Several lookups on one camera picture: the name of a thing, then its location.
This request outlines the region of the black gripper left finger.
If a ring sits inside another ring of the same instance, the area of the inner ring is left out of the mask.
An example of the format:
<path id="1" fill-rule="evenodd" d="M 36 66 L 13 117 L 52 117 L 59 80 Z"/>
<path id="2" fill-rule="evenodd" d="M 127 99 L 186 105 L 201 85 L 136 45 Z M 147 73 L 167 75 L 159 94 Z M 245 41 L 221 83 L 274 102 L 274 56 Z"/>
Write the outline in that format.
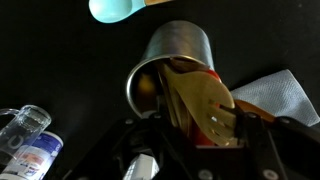
<path id="1" fill-rule="evenodd" d="M 141 120 L 118 121 L 66 180 L 122 180 L 139 155 L 154 157 L 159 172 L 154 180 L 196 180 L 188 155 L 194 150 L 181 130 L 165 117 L 152 114 Z"/>

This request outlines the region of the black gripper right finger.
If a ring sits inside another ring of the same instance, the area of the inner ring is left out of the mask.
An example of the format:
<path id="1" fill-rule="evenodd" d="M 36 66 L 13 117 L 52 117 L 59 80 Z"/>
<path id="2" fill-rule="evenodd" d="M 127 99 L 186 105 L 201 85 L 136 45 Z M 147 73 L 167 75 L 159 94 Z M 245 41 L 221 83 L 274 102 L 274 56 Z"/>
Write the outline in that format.
<path id="1" fill-rule="evenodd" d="M 320 180 L 320 134 L 296 119 L 236 105 L 242 155 L 233 180 Z"/>

